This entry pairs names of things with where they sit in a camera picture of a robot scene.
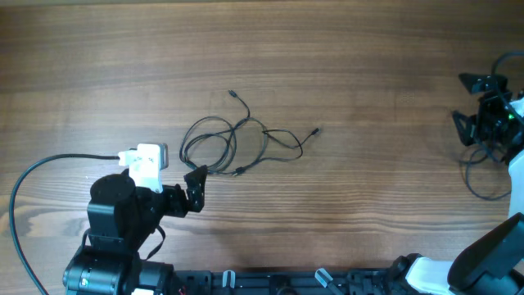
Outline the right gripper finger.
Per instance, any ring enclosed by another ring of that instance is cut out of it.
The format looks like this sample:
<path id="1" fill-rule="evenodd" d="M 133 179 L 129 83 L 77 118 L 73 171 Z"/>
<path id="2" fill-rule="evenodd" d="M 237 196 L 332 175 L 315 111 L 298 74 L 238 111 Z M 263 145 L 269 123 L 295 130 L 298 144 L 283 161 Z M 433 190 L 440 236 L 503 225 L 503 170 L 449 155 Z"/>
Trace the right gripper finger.
<path id="1" fill-rule="evenodd" d="M 477 116 L 466 116 L 460 111 L 453 111 L 452 119 L 461 143 L 466 147 L 473 145 L 477 137 Z"/>
<path id="2" fill-rule="evenodd" d="M 461 73 L 458 78 L 469 93 L 494 92 L 498 87 L 505 89 L 508 84 L 508 78 L 504 75 Z"/>

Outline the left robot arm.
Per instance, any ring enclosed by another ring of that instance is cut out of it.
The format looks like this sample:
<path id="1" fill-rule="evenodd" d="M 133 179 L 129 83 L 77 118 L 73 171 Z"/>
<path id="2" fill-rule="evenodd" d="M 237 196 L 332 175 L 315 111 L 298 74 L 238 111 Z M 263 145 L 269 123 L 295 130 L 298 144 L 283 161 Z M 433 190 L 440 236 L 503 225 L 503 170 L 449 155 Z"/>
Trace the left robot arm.
<path id="1" fill-rule="evenodd" d="M 138 251 L 163 230 L 163 217 L 203 209 L 207 175 L 201 166 L 185 175 L 186 188 L 166 185 L 160 193 L 138 187 L 128 170 L 97 180 L 90 189 L 89 228 L 63 274 L 66 293 L 185 294 L 172 265 L 142 259 Z"/>

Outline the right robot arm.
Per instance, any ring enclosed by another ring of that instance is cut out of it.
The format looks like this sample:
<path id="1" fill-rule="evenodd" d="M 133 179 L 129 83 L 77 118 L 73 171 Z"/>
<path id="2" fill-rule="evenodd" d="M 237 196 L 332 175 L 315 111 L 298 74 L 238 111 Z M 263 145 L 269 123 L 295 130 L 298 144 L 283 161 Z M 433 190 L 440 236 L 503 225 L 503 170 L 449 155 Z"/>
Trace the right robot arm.
<path id="1" fill-rule="evenodd" d="M 523 275 L 523 96 L 512 97 L 503 75 L 459 75 L 463 87 L 480 94 L 476 114 L 454 111 L 461 143 L 477 145 L 484 158 L 501 153 L 511 190 L 505 222 L 464 249 L 454 261 L 412 253 L 399 256 L 382 279 L 385 294 L 521 294 Z"/>

